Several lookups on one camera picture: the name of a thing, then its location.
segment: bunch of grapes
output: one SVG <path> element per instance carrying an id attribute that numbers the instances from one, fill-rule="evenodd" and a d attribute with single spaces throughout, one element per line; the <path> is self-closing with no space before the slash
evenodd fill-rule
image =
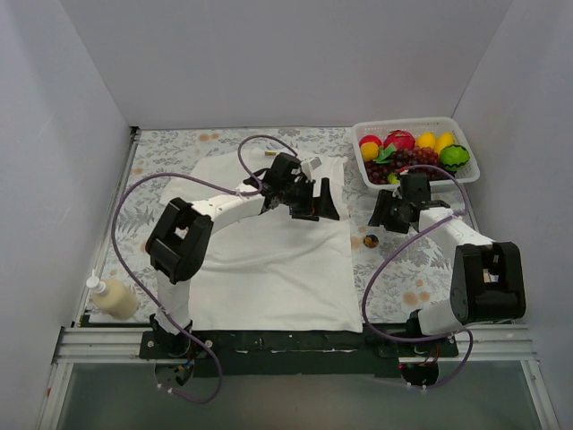
<path id="1" fill-rule="evenodd" d="M 389 184 L 388 176 L 392 173 L 398 176 L 399 170 L 404 166 L 426 164 L 436 166 L 438 168 L 444 168 L 440 163 L 439 155 L 435 153 L 432 148 L 419 148 L 416 146 L 412 150 L 400 149 L 390 154 L 388 159 L 390 160 L 390 163 L 387 164 L 378 164 L 375 161 L 364 163 L 370 182 L 376 185 Z M 448 179 L 444 174 L 432 168 L 414 168 L 409 171 L 425 173 L 431 181 Z"/>

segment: beige bottle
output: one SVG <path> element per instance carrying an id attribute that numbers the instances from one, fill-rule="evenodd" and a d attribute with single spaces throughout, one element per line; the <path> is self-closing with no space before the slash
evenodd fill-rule
<path id="1" fill-rule="evenodd" d="M 86 281 L 93 303 L 117 320 L 131 318 L 140 305 L 137 296 L 117 279 L 100 280 L 92 276 Z"/>

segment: floral tablecloth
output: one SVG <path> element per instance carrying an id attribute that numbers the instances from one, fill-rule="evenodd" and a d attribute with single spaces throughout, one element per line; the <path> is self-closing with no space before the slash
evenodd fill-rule
<path id="1" fill-rule="evenodd" d="M 382 227 L 368 227 L 376 197 L 369 195 L 358 171 L 349 128 L 277 128 L 146 131 L 141 133 L 135 152 L 128 185 L 159 172 L 189 174 L 195 163 L 203 158 L 236 151 L 239 142 L 252 134 L 277 136 L 289 145 L 314 153 L 346 156 L 344 198 L 350 213 L 350 246 L 352 247 L 355 287 L 358 303 L 369 278 L 376 268 L 405 239 L 405 235 L 386 232 Z M 276 148 L 273 142 L 259 140 L 251 145 Z M 144 246 L 163 208 L 159 197 L 168 179 L 150 181 L 133 192 L 119 219 L 117 232 L 120 250 L 128 264 L 143 282 L 157 291 L 154 270 Z M 462 207 L 455 186 L 433 196 L 448 202 L 454 209 Z M 380 239 L 376 248 L 363 245 L 363 237 L 375 234 Z M 379 276 L 368 297 L 368 315 L 373 322 L 401 323 L 415 309 L 448 297 L 451 268 L 432 240 L 421 238 L 398 256 Z M 149 298 L 134 286 L 119 264 L 113 249 L 107 249 L 102 278 L 116 278 L 133 288 L 141 300 L 136 315 L 126 323 L 145 323 L 155 312 Z M 102 314 L 88 299 L 86 314 L 90 323 L 118 323 Z"/>

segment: white plastic basket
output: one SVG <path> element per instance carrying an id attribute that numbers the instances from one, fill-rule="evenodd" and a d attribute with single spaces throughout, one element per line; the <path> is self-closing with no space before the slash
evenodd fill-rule
<path id="1" fill-rule="evenodd" d="M 362 175 L 364 183 L 372 194 L 377 194 L 379 190 L 393 190 L 398 185 L 376 185 L 370 182 L 366 174 L 366 167 L 364 166 L 362 155 L 360 153 L 360 140 L 368 134 L 374 134 L 384 139 L 394 130 L 406 130 L 410 132 L 416 139 L 420 134 L 432 132 L 436 137 L 442 133 L 450 132 L 454 136 L 454 144 L 461 145 L 467 149 L 471 156 L 465 166 L 456 172 L 456 179 L 462 183 L 474 182 L 480 177 L 480 169 L 475 161 L 474 153 L 467 143 L 461 128 L 456 121 L 445 116 L 435 118 L 414 118 L 414 119 L 396 119 L 392 121 L 373 121 L 370 123 L 358 123 L 352 127 L 352 144 L 355 148 L 356 162 Z M 451 185 L 450 180 L 445 181 L 431 181 L 432 186 Z"/>

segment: lemon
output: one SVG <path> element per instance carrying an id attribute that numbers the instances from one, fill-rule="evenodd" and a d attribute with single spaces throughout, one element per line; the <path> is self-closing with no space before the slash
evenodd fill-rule
<path id="1" fill-rule="evenodd" d="M 436 145 L 433 147 L 433 151 L 439 154 L 441 150 L 454 144 L 454 136 L 450 132 L 444 133 L 436 141 Z"/>
<path id="2" fill-rule="evenodd" d="M 367 142 L 360 147 L 360 153 L 362 154 L 362 159 L 364 161 L 372 161 L 378 157 L 378 152 L 380 148 L 374 142 Z"/>
<path id="3" fill-rule="evenodd" d="M 415 144 L 420 148 L 432 148 L 436 145 L 436 136 L 433 133 L 424 133 L 418 137 Z"/>

